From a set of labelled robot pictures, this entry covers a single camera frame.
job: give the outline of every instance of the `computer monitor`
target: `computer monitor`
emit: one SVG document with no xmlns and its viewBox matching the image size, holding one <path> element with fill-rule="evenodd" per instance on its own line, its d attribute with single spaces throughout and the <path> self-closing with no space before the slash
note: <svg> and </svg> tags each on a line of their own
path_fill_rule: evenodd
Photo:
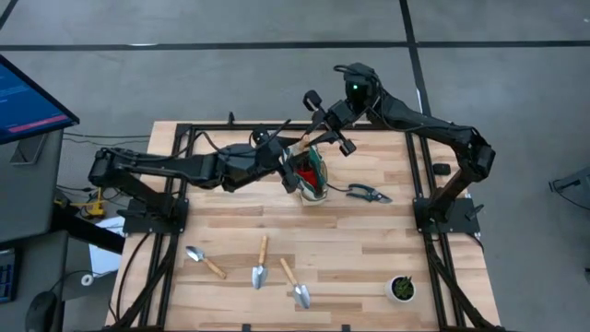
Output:
<svg viewBox="0 0 590 332">
<path fill-rule="evenodd" d="M 0 144 L 19 141 L 12 163 L 34 163 L 44 134 L 77 124 L 73 113 L 0 55 Z"/>
</svg>

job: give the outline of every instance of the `computer mouse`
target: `computer mouse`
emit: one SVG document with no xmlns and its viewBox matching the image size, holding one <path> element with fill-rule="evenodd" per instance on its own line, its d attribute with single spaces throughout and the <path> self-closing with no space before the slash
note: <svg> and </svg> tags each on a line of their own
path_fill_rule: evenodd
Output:
<svg viewBox="0 0 590 332">
<path fill-rule="evenodd" d="M 52 291 L 40 292 L 30 302 L 25 318 L 25 332 L 49 332 L 53 324 L 53 315 L 57 296 Z"/>
</svg>

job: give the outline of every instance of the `plant pot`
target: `plant pot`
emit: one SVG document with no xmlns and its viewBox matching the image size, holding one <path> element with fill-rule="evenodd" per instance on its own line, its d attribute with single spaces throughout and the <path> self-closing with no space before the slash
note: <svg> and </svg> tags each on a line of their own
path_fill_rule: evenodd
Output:
<svg viewBox="0 0 590 332">
<path fill-rule="evenodd" d="M 385 296 L 387 296 L 387 298 L 391 301 L 391 302 L 410 302 L 412 301 L 415 297 L 416 297 L 416 284 L 412 281 L 410 281 L 410 283 L 412 284 L 412 287 L 414 288 L 414 293 L 412 294 L 411 297 L 407 298 L 407 299 L 400 299 L 397 296 L 395 296 L 394 294 L 394 286 L 395 286 L 395 281 L 398 279 L 402 279 L 404 276 L 397 276 L 389 281 L 387 281 L 385 283 Z"/>
</svg>

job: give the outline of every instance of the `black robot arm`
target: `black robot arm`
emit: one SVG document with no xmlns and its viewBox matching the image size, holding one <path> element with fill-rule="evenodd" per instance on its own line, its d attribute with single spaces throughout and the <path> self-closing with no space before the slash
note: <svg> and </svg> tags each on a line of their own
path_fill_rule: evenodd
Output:
<svg viewBox="0 0 590 332">
<path fill-rule="evenodd" d="M 459 171 L 445 187 L 432 193 L 428 209 L 431 217 L 439 222 L 448 220 L 447 213 L 455 199 L 471 183 L 480 182 L 490 175 L 496 152 L 490 144 L 471 126 L 448 123 L 408 108 L 401 100 L 383 93 L 383 108 L 367 113 L 374 124 L 389 129 L 411 132 L 451 147 L 457 158 Z"/>
<path fill-rule="evenodd" d="M 356 63 L 337 65 L 334 69 L 344 73 L 347 98 L 325 111 L 321 106 L 322 99 L 315 91 L 305 94 L 303 104 L 313 112 L 313 123 L 308 132 L 320 125 L 327 129 L 310 144 L 338 142 L 345 156 L 351 154 L 356 147 L 341 130 L 354 125 L 366 114 L 369 121 L 383 129 L 414 133 L 451 147 L 460 170 L 445 187 L 432 193 L 428 204 L 420 209 L 424 213 L 419 213 L 420 219 L 425 219 L 427 224 L 432 224 L 434 219 L 447 222 L 457 196 L 469 184 L 488 177 L 496 152 L 472 126 L 448 123 L 411 110 L 385 90 L 372 68 Z"/>
<path fill-rule="evenodd" d="M 253 139 L 255 147 L 245 143 L 232 144 L 217 152 L 196 154 L 188 158 L 102 148 L 95 156 L 89 179 L 96 186 L 119 187 L 127 194 L 135 196 L 133 186 L 125 186 L 119 181 L 125 173 L 184 179 L 199 188 L 213 189 L 221 186 L 223 190 L 233 192 L 272 172 L 278 172 L 287 192 L 293 192 L 297 188 L 292 169 L 293 160 L 281 162 L 280 158 L 283 150 L 299 142 L 299 139 L 281 136 L 271 138 L 263 127 L 253 131 Z"/>
<path fill-rule="evenodd" d="M 115 188 L 131 196 L 129 209 L 118 213 L 126 218 L 124 232 L 183 232 L 188 201 L 159 193 L 137 179 L 134 174 L 148 174 L 183 179 L 190 185 L 213 189 L 221 186 L 233 192 L 270 173 L 278 172 L 288 193 L 297 188 L 293 167 L 299 158 L 283 160 L 285 148 L 299 138 L 269 135 L 259 127 L 252 132 L 255 147 L 232 144 L 209 154 L 188 158 L 157 156 L 121 148 L 102 148 L 95 156 L 88 180 L 102 188 Z"/>
</svg>

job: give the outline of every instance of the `green object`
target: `green object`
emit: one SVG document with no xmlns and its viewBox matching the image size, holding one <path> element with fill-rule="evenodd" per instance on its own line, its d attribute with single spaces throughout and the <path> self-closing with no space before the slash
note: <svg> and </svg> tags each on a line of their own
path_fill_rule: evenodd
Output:
<svg viewBox="0 0 590 332">
<path fill-rule="evenodd" d="M 403 277 L 394 280 L 394 295 L 401 300 L 407 300 L 414 295 L 412 277 Z"/>
</svg>

